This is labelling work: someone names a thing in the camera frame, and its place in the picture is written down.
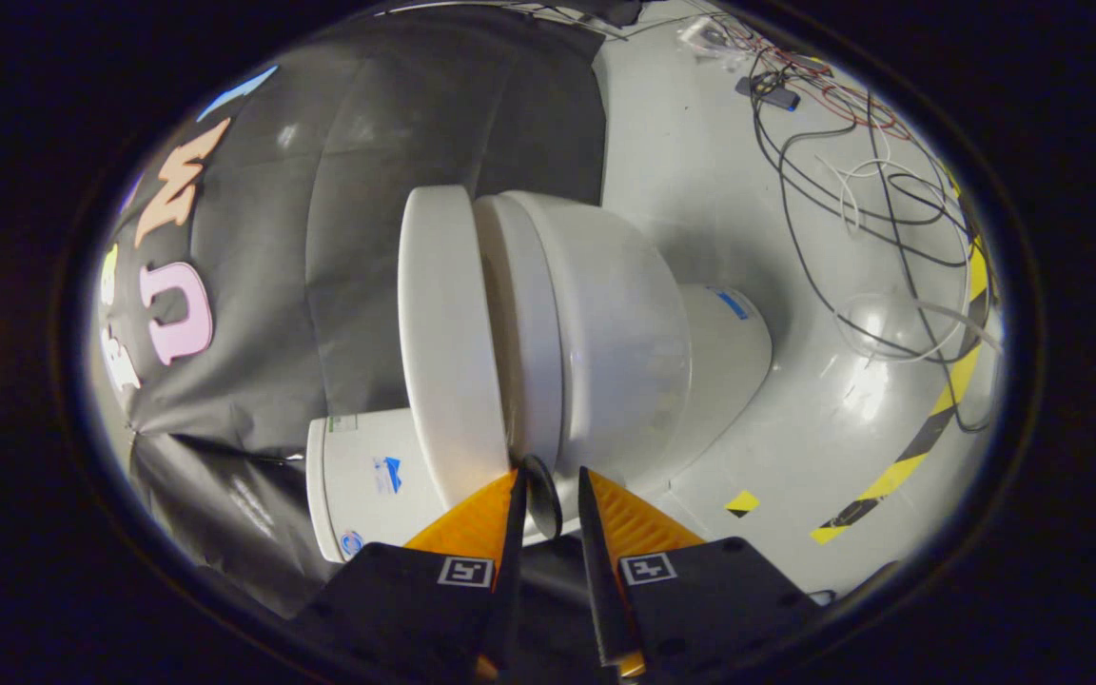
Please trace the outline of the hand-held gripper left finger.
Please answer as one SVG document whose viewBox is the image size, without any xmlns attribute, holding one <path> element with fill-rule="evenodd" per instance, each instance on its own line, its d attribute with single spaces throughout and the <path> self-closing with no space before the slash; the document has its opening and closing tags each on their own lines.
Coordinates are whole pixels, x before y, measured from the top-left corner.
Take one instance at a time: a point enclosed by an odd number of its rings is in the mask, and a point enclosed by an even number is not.
<svg viewBox="0 0 1096 685">
<path fill-rule="evenodd" d="M 387 682 L 495 682 L 520 610 L 527 499 L 527 471 L 515 469 L 404 545 L 365 543 L 297 627 Z"/>
</svg>

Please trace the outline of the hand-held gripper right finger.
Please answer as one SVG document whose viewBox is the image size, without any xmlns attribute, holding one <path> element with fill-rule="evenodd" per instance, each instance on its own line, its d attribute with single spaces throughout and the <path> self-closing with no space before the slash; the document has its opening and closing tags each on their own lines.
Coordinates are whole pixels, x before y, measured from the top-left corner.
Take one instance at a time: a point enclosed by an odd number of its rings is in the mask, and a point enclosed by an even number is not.
<svg viewBox="0 0 1096 685">
<path fill-rule="evenodd" d="M 734 680 L 821 607 L 740 537 L 706 541 L 584 468 L 578 514 L 593 628 L 621 680 Z"/>
</svg>

